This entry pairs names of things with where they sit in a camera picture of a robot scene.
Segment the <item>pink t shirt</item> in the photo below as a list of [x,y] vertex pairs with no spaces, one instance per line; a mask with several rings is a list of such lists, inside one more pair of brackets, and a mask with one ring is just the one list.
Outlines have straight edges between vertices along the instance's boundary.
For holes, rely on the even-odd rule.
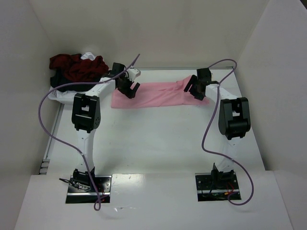
[[191,76],[188,76],[176,82],[142,83],[132,99],[120,93],[119,90],[115,90],[111,96],[111,108],[140,109],[177,105],[203,106],[209,104],[209,100],[206,98],[200,101],[195,99],[189,92],[184,92],[184,88],[190,78]]

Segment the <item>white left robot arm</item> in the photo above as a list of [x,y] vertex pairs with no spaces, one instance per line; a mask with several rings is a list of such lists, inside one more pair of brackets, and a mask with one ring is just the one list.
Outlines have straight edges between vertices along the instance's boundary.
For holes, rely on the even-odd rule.
[[77,131],[77,149],[82,161],[74,169],[70,184],[85,191],[94,191],[98,185],[95,179],[93,160],[94,135],[101,122],[100,100],[114,90],[132,99],[140,86],[135,79],[141,71],[131,66],[114,63],[98,84],[86,93],[77,93],[73,99],[71,121]]

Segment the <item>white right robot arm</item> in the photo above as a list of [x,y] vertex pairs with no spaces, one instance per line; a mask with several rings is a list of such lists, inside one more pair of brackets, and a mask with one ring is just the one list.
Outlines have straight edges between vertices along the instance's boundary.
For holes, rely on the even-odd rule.
[[203,100],[205,97],[219,105],[218,128],[225,137],[223,147],[223,160],[214,165],[211,171],[215,186],[222,186],[234,177],[234,162],[237,155],[237,146],[241,139],[250,131],[249,103],[246,97],[238,97],[212,80],[212,73],[208,68],[197,69],[188,81],[185,92],[189,92],[195,99]]

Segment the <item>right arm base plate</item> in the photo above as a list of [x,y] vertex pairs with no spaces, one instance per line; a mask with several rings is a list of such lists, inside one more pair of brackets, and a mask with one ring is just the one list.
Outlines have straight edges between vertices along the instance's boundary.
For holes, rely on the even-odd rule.
[[241,200],[237,176],[224,173],[222,178],[213,181],[211,173],[195,174],[198,202]]

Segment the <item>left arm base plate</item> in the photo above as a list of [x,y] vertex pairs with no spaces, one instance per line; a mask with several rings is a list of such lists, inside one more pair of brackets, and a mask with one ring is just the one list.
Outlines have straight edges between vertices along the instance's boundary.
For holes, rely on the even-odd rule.
[[[101,197],[101,203],[110,203],[111,175],[97,176],[94,178],[97,190]],[[74,182],[71,176],[67,195],[66,204],[94,204],[98,197],[92,185],[83,185]]]

